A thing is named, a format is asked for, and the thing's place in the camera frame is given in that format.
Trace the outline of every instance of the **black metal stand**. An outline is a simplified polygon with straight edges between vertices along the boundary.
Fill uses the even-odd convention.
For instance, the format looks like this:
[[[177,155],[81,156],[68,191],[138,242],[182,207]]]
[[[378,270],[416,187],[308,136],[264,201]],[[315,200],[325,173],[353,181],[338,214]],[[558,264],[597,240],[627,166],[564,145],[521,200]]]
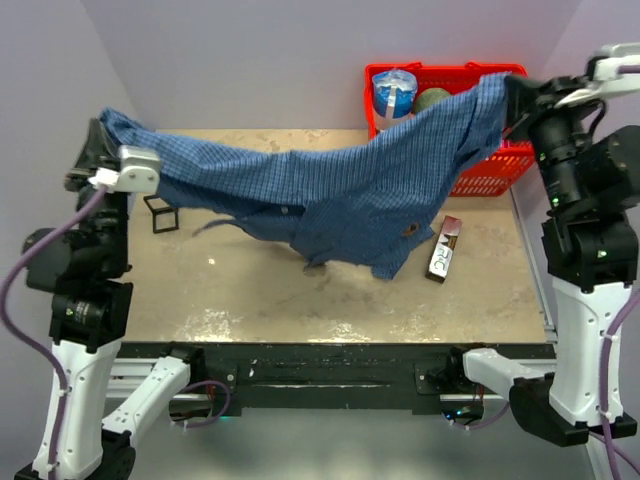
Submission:
[[[554,375],[549,373],[541,380],[519,379],[511,387],[509,403],[520,428],[559,447],[585,444],[589,440],[589,432],[602,435],[601,426],[571,425],[551,407],[549,392],[553,378]],[[637,430],[637,422],[626,413],[611,424],[613,438],[632,437]]]
[[[179,213],[177,208],[173,208],[169,205],[166,205],[164,207],[154,207],[151,202],[153,200],[160,200],[160,201],[164,201],[162,200],[158,195],[147,195],[146,197],[143,198],[144,203],[147,205],[147,208],[149,209],[149,211],[151,212],[151,215],[153,217],[153,233],[154,234],[158,234],[158,233],[164,233],[164,232],[173,232],[175,230],[179,230],[180,229],[180,218],[179,218]],[[173,225],[170,225],[168,227],[164,227],[164,228],[160,228],[158,227],[158,217],[160,215],[168,215],[168,214],[173,214]]]
[[[102,462],[100,466],[87,477],[87,480],[127,480],[133,471],[136,451],[129,445],[131,434],[114,434],[102,431]],[[31,465],[20,470],[14,480],[39,480],[38,473],[31,469]]]
[[[204,351],[209,377],[233,392],[228,416],[239,416],[244,408],[408,410],[414,415],[441,415],[442,394],[469,394],[475,389],[468,381],[466,385],[431,381],[429,372],[447,367],[451,344],[194,346]],[[555,358],[549,344],[487,346],[517,360]],[[163,351],[162,343],[126,342],[119,357],[155,360]],[[209,408],[203,409],[203,415]]]

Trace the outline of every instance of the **white wall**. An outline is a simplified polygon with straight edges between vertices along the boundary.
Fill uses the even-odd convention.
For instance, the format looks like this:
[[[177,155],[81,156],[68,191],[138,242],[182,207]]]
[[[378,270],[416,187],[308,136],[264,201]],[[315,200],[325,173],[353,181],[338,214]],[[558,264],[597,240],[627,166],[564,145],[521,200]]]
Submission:
[[[368,63],[540,72],[580,0],[82,0],[144,122],[361,128]]]
[[[87,121],[106,105],[134,113],[79,0],[0,1],[0,271],[27,235],[73,213],[62,179]],[[50,295],[12,291],[15,321],[47,337]],[[51,370],[0,327],[0,478],[13,478],[37,452]]]
[[[541,78],[579,75],[584,72],[589,55],[602,45],[639,42],[638,18],[640,3],[636,1],[583,0],[543,68]],[[640,124],[640,95],[630,95],[609,102],[609,113],[599,127],[597,136],[602,137],[627,124]],[[544,278],[547,298],[550,298],[552,289],[550,278],[546,274],[546,259],[540,242],[540,224],[546,218],[545,212],[549,204],[537,170],[531,169],[527,172],[516,184],[514,192],[527,217],[528,230],[535,242],[538,267]],[[636,232],[640,232],[640,209],[636,207],[631,210],[629,219]],[[555,304],[551,303],[552,314],[555,316]],[[640,420],[640,395],[637,388],[640,385],[640,351],[637,347],[640,342],[640,311],[632,314],[625,323],[623,338],[620,392],[625,410]],[[633,458],[640,461],[640,437],[622,440],[619,443]],[[620,465],[625,474],[623,478],[636,478],[624,462],[620,462]]]

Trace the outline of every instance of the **green ball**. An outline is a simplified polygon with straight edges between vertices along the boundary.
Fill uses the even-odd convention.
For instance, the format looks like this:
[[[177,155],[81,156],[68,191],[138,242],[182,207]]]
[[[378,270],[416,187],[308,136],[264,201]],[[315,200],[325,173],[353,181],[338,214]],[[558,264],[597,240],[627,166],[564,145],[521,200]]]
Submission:
[[[416,101],[413,102],[413,113],[420,113],[422,110],[450,96],[451,94],[443,88],[428,88],[418,95]]]

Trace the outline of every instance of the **white bracket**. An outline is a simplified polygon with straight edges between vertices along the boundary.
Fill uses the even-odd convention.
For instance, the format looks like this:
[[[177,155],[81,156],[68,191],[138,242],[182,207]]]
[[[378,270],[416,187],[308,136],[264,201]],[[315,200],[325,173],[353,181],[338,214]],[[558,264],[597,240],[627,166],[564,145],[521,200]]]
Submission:
[[[564,97],[556,104],[556,108],[579,105],[597,98],[609,100],[640,91],[639,74],[618,71],[622,66],[640,66],[640,44],[603,47],[599,53],[612,56],[598,60],[593,80],[587,87]]]
[[[154,150],[122,145],[118,157],[119,172],[99,168],[89,181],[96,187],[106,185],[109,192],[156,193],[162,162]]]
[[[120,339],[87,353],[82,344],[62,340],[51,351],[62,364],[69,381],[67,405],[58,442],[56,478],[86,478],[102,461],[102,429],[107,386],[111,367],[120,350]],[[49,443],[56,418],[60,387],[54,375],[45,427],[33,469],[40,478],[48,478]]]
[[[543,378],[545,372],[525,367],[503,357],[493,348],[469,350],[462,357],[465,376],[509,400],[509,390],[516,378]]]
[[[602,424],[600,416],[600,353],[604,335],[631,296],[623,283],[598,285],[593,293],[553,277],[558,304],[558,364],[549,394],[551,406],[570,424]],[[620,341],[614,341],[609,361],[609,414],[623,413],[618,391]]]
[[[175,357],[160,358],[131,396],[102,421],[102,428],[114,433],[130,431],[131,446],[137,448],[140,439],[190,378],[188,364]]]

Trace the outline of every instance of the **blue plaid shirt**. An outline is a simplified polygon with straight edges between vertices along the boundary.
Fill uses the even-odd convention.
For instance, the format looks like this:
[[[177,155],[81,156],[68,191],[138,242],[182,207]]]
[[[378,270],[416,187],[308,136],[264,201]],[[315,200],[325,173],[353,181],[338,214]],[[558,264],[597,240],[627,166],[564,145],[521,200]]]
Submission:
[[[263,153],[156,133],[122,113],[101,115],[117,145],[163,161],[158,195],[180,208],[227,214],[259,240],[288,243],[310,265],[341,260],[391,279],[433,235],[458,175],[502,141],[505,74],[449,97],[367,145]]]

